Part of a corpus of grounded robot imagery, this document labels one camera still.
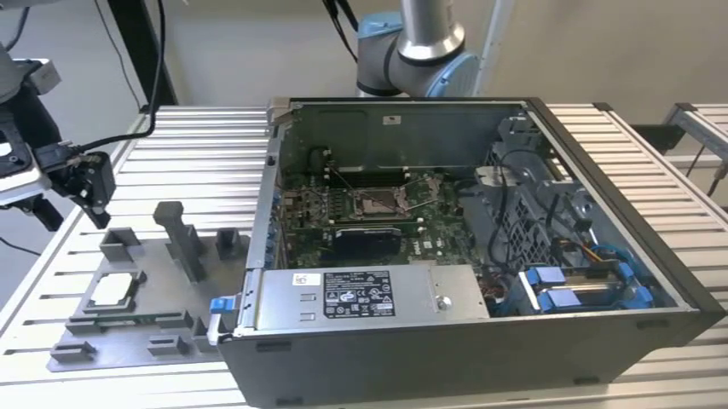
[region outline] green circuit board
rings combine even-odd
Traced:
[[[304,178],[289,181],[292,185],[285,194],[282,217],[289,268],[420,262],[481,264],[457,200],[456,182],[443,175],[412,173],[409,180],[394,187],[312,186]],[[341,259],[334,254],[333,238],[346,228],[398,229],[402,231],[398,253]]]

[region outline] warning label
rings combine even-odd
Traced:
[[[394,317],[389,271],[325,273],[324,291],[328,318]]]

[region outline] yellow wire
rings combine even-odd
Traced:
[[[596,253],[595,253],[585,245],[580,245],[580,246],[581,246],[581,248],[584,249],[584,251],[587,252],[587,254],[588,254],[589,256],[592,256],[598,262],[603,262],[603,261],[604,261],[604,260],[602,259],[602,257],[599,257],[599,256],[596,255]]]

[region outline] metal rail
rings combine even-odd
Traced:
[[[551,107],[728,308],[724,213],[614,112],[591,105]],[[151,213],[159,200],[178,199],[186,207],[186,221],[201,234],[213,234],[221,227],[246,233],[265,163],[265,124],[262,108],[166,108],[155,135],[119,149],[113,227],[133,227],[141,238],[162,237]],[[246,407],[223,362],[63,373],[46,369],[50,348],[102,260],[102,236],[75,211],[0,314],[0,328],[7,323],[0,336],[0,401],[23,401],[27,407]],[[718,407],[726,402],[728,320],[687,347],[655,351],[607,386],[408,400],[380,406],[604,409]],[[346,405],[348,409],[358,407],[372,405]]]

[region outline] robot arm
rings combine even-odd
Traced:
[[[43,193],[53,189],[86,211],[98,228],[115,189],[107,153],[63,142],[39,95],[61,81],[50,61],[12,60],[0,45],[0,209],[38,217],[50,231],[63,222]]]
[[[358,31],[361,96],[469,96],[479,57],[465,51],[465,30],[451,0],[402,0],[401,13],[369,14]]]

